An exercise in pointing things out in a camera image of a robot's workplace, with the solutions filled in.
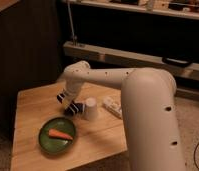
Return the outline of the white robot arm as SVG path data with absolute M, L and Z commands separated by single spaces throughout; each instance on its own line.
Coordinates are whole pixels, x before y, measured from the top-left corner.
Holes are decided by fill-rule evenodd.
M 92 69 L 80 61 L 63 71 L 61 104 L 67 108 L 89 82 L 121 91 L 131 171 L 186 171 L 174 106 L 176 82 L 156 68 Z

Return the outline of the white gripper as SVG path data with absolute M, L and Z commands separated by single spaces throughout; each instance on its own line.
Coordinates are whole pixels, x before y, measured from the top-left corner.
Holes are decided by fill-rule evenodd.
M 67 109 L 70 106 L 70 104 L 72 103 L 72 101 L 76 99 L 79 92 L 80 92 L 79 89 L 63 90 L 64 98 L 62 100 L 62 105 L 65 109 Z

